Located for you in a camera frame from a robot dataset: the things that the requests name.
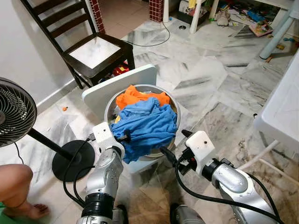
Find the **blue towel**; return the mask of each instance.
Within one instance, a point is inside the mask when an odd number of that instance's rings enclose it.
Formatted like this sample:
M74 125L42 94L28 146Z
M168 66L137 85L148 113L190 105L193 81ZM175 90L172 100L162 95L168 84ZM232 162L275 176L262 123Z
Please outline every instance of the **blue towel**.
M125 147L123 160L127 164L150 154L154 148L167 146L175 137L177 115L169 104L160 107L156 98L128 105L119 115L121 120L111 124L111 131L117 138L123 136L125 130L131 133L131 141L122 142Z

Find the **human foot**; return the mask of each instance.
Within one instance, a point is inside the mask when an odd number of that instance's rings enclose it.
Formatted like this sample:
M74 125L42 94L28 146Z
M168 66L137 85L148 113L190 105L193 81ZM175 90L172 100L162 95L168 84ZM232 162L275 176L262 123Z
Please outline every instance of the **human foot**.
M5 208L4 214L9 217L27 216L31 219L39 219L49 214L49 208L44 204L31 205L25 202L18 208Z

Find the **black cable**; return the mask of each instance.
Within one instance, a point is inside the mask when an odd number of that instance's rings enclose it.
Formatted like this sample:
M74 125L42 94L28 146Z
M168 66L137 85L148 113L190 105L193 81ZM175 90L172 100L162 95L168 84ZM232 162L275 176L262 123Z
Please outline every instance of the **black cable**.
M136 46L139 46L139 47L154 47L154 46L160 45L160 44L162 44L162 43L165 43L165 42L168 41L169 38L170 38L170 31L169 31L169 29L165 26L164 22L162 22L162 23L163 23L165 29L166 29L167 32L168 32L168 38L167 38L165 41L163 41L163 42L161 42L161 43L153 44L153 45L139 45L139 44L136 44L136 43L132 43L132 42L130 42L130 41L124 41L124 42L130 43L130 44L133 44L133 45L136 45Z
M268 190L266 189L266 187L265 187L265 186L262 184L262 182L260 182L260 180L257 179L255 176L253 176L253 175L251 175L251 174L249 174L249 173L247 173L247 174L248 174L248 176L250 176L253 180L255 180L255 181L258 183L258 185L260 185L260 187L261 187L261 188L263 189L263 191L265 192L265 194L266 194L266 196L267 196L267 198L268 198L268 200L269 200L269 202L270 202L270 204L271 204L271 206L272 206L272 209L273 209L273 211L274 211L276 217L280 218L279 213L278 213L278 210L277 210L277 208L276 208L276 205L275 205L275 203L274 203L274 201L273 201L273 199L272 199L270 193L269 193Z
M77 154L79 153L80 149L83 147L83 145L89 140L89 138L87 138L84 143L76 150L73 158L71 159L69 165L67 166L66 170L65 170L65 173L64 173L64 180L63 180L63 185L64 185L64 191L66 193L66 195L72 199L74 202L76 202L78 205L80 205L82 208L84 208L84 203L82 203L81 201L79 201L76 197L74 197L66 188L66 174L67 172L69 171L70 167L71 167L71 164L73 163L75 157L77 156Z
M85 167L85 168L81 169L81 170L77 173L77 175L76 175L76 177L75 177L75 180L74 180L74 183L73 183L73 188L74 188L75 195L76 195L77 199L78 199L81 203L83 203L83 204L85 204L85 201L84 201L84 200L80 197L80 195L78 194L78 192L77 192L77 187L76 187L76 183L77 183L77 179L78 179L78 176L80 175L80 173L81 173L82 171L86 170L86 169L91 169L91 168L95 168L95 166L88 166L88 167Z
M180 162L182 161L183 159L182 158L179 158L178 160L178 163L176 164L176 167L175 167L175 173L176 173L176 177L177 177L177 180L178 180L178 183L179 185L181 185L181 187L190 195L192 195L193 197L196 197L196 198L199 198L199 199L202 199L202 200L205 200L205 201L210 201L210 202L217 202L217 203L222 203L222 204L229 204L229 205L233 205L233 206L237 206L237 207L241 207L241 208L245 208L245 209L249 209L249 210L252 210L252 211L255 211L255 212L258 212L258 213L261 213L265 216L268 216L272 219L274 219L275 221L277 221L278 223L280 224L284 224L283 221L281 221L281 219L279 217L276 217L275 215L267 212L267 211L264 211L262 209L259 209L259 208L256 208L256 207L253 207L251 205L248 205L248 204L244 204L244 203L240 203L240 202L234 202L234 201L230 201L230 200L226 200L226 199L221 199L221 198L216 198L216 197L209 197L209 196L205 196L205 195L200 195L200 194L197 194L193 191L191 191L189 188L187 188L184 183L182 182L179 174L178 174L178 166L180 164Z
M21 161L22 161L22 163L24 164L24 161L23 161L22 157L20 156L20 151L19 151L19 148L18 148L18 145L17 145L17 143L15 143L15 142L14 142L14 145L15 145L15 147L17 148L18 157L20 158L20 160L21 160Z

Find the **orange shirt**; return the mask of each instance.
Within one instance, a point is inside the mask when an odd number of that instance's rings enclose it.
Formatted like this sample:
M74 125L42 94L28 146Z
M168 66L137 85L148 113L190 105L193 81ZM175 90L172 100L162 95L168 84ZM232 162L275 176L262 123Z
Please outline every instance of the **orange shirt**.
M165 92L162 92L160 94L156 94L156 93L144 94L142 92L139 92L135 88L135 86L131 85L126 89L125 93L119 95L116 98L116 104L122 110L127 105L135 104L140 100L148 100L148 98L150 97L157 98L160 102L160 106L170 103L170 98L169 96L166 95Z

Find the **metal bucket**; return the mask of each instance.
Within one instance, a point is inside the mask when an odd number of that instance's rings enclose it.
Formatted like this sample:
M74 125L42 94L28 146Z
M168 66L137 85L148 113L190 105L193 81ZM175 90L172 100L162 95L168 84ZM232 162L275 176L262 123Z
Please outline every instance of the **metal bucket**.
M136 89L139 92L145 92L145 91L151 91L152 93L157 93L160 94L162 92L165 92L169 97L170 97L170 105L173 111L177 114L177 128L180 125L181 122L181 110L179 108L179 105L177 101L174 99L174 97L166 90L155 86L155 85L149 85L149 84L139 84L135 85ZM111 124L111 121L114 119L114 109L116 108L116 98L124 93L126 90L120 91L116 93L108 102L106 109L105 109L105 114L104 114L104 120ZM175 138L172 139L171 143L168 145L168 148L172 148L174 146L174 140ZM152 149L151 153L149 155L145 155L139 158L139 160L142 161L148 161L148 160L154 160L157 157L161 157L163 154L160 152L159 149Z

